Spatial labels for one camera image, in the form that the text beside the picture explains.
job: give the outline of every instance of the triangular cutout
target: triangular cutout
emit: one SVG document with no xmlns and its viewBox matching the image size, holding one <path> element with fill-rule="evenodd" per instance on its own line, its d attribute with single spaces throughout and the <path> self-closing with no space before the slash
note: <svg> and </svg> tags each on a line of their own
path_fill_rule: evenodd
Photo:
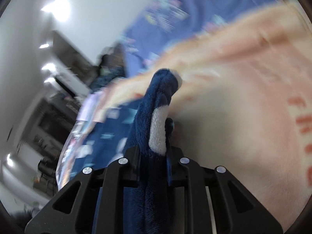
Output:
<svg viewBox="0 0 312 234">
<path fill-rule="evenodd" d="M 232 182 L 228 182 L 230 192 L 232 194 L 236 210 L 238 213 L 244 213 L 246 211 L 252 210 L 252 203 L 243 195 L 243 193 L 237 188 L 237 186 Z"/>
<path fill-rule="evenodd" d="M 75 182 L 68 188 L 66 193 L 62 195 L 53 205 L 53 208 L 57 211 L 61 211 L 65 214 L 69 214 L 74 206 L 74 202 L 79 191 L 81 183 L 79 181 Z"/>
</svg>

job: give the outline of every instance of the metal screw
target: metal screw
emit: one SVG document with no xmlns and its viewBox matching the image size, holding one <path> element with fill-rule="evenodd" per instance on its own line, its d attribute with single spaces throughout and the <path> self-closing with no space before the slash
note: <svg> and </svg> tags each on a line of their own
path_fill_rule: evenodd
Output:
<svg viewBox="0 0 312 234">
<path fill-rule="evenodd" d="M 180 163 L 187 164 L 189 162 L 190 162 L 190 160 L 188 158 L 181 158 L 180 159 Z"/>
<path fill-rule="evenodd" d="M 217 171 L 218 173 L 225 173 L 225 172 L 227 171 L 227 169 L 226 169 L 225 167 L 223 167 L 223 166 L 218 166 L 218 167 L 216 168 L 216 171 Z"/>
<path fill-rule="evenodd" d="M 92 168 L 91 168 L 91 167 L 85 167 L 85 168 L 83 168 L 82 172 L 83 172 L 84 174 L 89 174 L 89 173 L 92 172 Z"/>
<path fill-rule="evenodd" d="M 118 163 L 120 163 L 120 164 L 126 164 L 126 163 L 128 163 L 128 159 L 126 159 L 126 158 L 119 159 L 119 160 L 118 160 Z"/>
</svg>

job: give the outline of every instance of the bright light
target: bright light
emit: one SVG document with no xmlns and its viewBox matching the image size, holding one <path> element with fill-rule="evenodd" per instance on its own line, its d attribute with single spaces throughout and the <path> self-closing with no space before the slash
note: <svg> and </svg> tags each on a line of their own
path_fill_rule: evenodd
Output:
<svg viewBox="0 0 312 234">
<path fill-rule="evenodd" d="M 68 0 L 55 0 L 54 2 L 44 6 L 41 10 L 45 12 L 52 12 L 53 16 L 57 20 L 64 22 L 69 17 L 71 7 Z"/>
<path fill-rule="evenodd" d="M 47 65 L 43 66 L 41 70 L 50 70 L 51 72 L 55 71 L 55 65 L 53 63 L 48 63 Z"/>
<path fill-rule="evenodd" d="M 53 77 L 49 77 L 47 80 L 45 80 L 44 82 L 45 83 L 52 83 L 52 82 L 54 82 L 55 81 L 55 79 L 53 78 Z"/>
<path fill-rule="evenodd" d="M 11 167 L 13 166 L 13 161 L 10 159 L 10 154 L 7 155 L 7 165 Z"/>
<path fill-rule="evenodd" d="M 49 46 L 50 46 L 49 44 L 43 44 L 43 45 L 41 45 L 39 48 L 42 49 L 42 48 L 47 48 L 47 47 L 49 47 Z"/>
</svg>

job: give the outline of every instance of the light fixture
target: light fixture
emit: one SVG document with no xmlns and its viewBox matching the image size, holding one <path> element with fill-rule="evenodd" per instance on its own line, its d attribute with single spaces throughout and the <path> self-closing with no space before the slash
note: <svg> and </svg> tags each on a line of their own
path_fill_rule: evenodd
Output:
<svg viewBox="0 0 312 234">
<path fill-rule="evenodd" d="M 71 8 L 68 0 L 55 0 L 41 10 L 51 12 L 58 21 L 64 22 L 68 19 Z"/>
<path fill-rule="evenodd" d="M 47 65 L 43 66 L 41 70 L 50 70 L 51 72 L 53 72 L 56 71 L 56 68 L 53 63 L 48 63 Z"/>
<path fill-rule="evenodd" d="M 47 48 L 47 47 L 49 47 L 49 46 L 50 46 L 50 45 L 47 43 L 47 44 L 41 45 L 39 48 L 42 49 L 42 48 Z"/>
<path fill-rule="evenodd" d="M 46 79 L 44 82 L 45 83 L 52 83 L 52 82 L 54 82 L 55 81 L 55 79 L 53 78 L 53 77 L 49 77 L 48 79 Z"/>
<path fill-rule="evenodd" d="M 7 165 L 11 167 L 13 166 L 13 161 L 10 159 L 10 154 L 7 155 Z"/>
</svg>

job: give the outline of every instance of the beige blanket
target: beige blanket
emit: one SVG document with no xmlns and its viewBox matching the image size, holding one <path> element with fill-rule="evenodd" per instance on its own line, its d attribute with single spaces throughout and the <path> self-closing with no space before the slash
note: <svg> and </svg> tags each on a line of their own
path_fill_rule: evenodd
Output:
<svg viewBox="0 0 312 234">
<path fill-rule="evenodd" d="M 225 166 L 286 231 L 312 192 L 308 24 L 281 3 L 177 44 L 150 72 L 112 84 L 94 120 L 144 95 L 158 69 L 176 70 L 183 84 L 169 107 L 171 144 L 204 167 Z"/>
</svg>

